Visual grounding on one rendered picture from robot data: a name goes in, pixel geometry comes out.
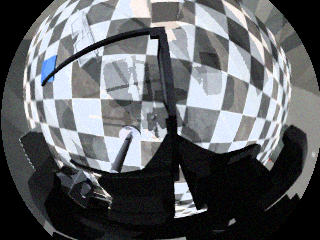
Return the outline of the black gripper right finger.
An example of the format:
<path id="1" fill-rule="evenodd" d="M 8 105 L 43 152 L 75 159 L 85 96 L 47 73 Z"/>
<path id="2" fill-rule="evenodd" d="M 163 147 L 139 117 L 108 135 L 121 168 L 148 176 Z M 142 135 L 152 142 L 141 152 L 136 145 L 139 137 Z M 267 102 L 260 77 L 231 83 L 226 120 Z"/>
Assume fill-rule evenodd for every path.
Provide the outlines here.
<path id="1" fill-rule="evenodd" d="M 187 181 L 189 193 L 197 211 L 208 207 L 207 201 L 215 191 L 221 175 L 241 167 L 249 160 L 257 159 L 261 151 L 260 144 L 249 144 L 248 147 L 235 151 L 216 153 L 201 148 L 179 135 L 179 164 L 184 179 Z"/>

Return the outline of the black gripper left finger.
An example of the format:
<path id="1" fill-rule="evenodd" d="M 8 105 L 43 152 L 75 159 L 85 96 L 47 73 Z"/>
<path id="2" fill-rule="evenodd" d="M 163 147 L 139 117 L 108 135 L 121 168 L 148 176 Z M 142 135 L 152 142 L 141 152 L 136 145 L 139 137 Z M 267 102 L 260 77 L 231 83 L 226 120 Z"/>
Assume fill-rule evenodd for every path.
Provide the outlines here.
<path id="1" fill-rule="evenodd" d="M 172 140 L 165 133 L 153 159 L 139 171 L 104 173 L 100 187 L 109 196 L 152 197 L 165 196 L 169 211 L 175 215 L 175 173 L 173 173 Z"/>

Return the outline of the blue flat rectangular block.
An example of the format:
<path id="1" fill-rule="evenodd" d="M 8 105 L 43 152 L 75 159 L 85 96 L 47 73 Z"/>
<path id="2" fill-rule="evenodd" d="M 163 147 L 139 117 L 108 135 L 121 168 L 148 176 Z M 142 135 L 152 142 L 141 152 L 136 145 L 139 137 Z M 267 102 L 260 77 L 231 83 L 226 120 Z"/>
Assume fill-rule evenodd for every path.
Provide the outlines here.
<path id="1" fill-rule="evenodd" d="M 43 69 L 41 69 L 41 81 L 45 80 L 45 76 L 48 76 L 49 73 L 51 73 L 53 71 L 53 69 L 56 68 L 56 60 L 57 59 L 57 55 L 53 56 L 53 57 L 49 57 L 49 59 L 43 61 L 43 65 L 41 65 L 41 67 L 43 67 Z M 48 79 L 48 83 L 49 81 L 55 81 L 55 76 L 51 77 L 51 79 Z M 41 83 L 40 81 L 40 83 Z"/>

